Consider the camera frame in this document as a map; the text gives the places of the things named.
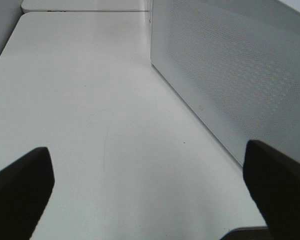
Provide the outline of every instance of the white wall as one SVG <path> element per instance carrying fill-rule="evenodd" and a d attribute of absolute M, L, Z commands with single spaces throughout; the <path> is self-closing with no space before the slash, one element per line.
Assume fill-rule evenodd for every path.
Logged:
<path fill-rule="evenodd" d="M 22 15 L 23 0 L 0 0 L 0 54 Z"/>

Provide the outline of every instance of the white table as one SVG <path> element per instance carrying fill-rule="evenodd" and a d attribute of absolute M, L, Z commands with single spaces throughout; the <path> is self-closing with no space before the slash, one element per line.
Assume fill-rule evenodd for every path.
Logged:
<path fill-rule="evenodd" d="M 23 0 L 23 12 L 140 12 L 148 0 Z"/>
<path fill-rule="evenodd" d="M 34 240 L 218 240 L 262 226 L 242 170 L 151 66 L 144 12 L 27 13 L 0 57 L 0 169 L 38 146 Z"/>

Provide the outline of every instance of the metal panel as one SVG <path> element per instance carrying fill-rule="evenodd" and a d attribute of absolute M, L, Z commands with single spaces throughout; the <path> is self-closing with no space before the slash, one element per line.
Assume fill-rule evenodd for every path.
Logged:
<path fill-rule="evenodd" d="M 154 0 L 152 24 L 152 63 L 241 164 L 249 139 L 300 161 L 299 13 L 276 0 Z"/>
<path fill-rule="evenodd" d="M 0 54 L 22 15 L 22 0 L 0 0 Z"/>

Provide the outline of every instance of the white desk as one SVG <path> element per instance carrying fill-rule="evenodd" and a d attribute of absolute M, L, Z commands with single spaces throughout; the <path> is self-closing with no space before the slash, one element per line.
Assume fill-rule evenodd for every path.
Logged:
<path fill-rule="evenodd" d="M 23 0 L 23 12 L 140 12 L 148 0 Z"/>
<path fill-rule="evenodd" d="M 152 68 L 144 12 L 27 13 L 0 57 L 0 169 L 38 146 L 34 240 L 218 240 L 262 226 L 242 170 Z"/>

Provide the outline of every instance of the white perforated panel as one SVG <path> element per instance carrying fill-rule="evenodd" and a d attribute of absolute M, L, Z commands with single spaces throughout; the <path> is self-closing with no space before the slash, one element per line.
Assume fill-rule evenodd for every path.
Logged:
<path fill-rule="evenodd" d="M 240 163 L 249 139 L 300 161 L 298 13 L 276 0 L 154 0 L 151 58 Z"/>

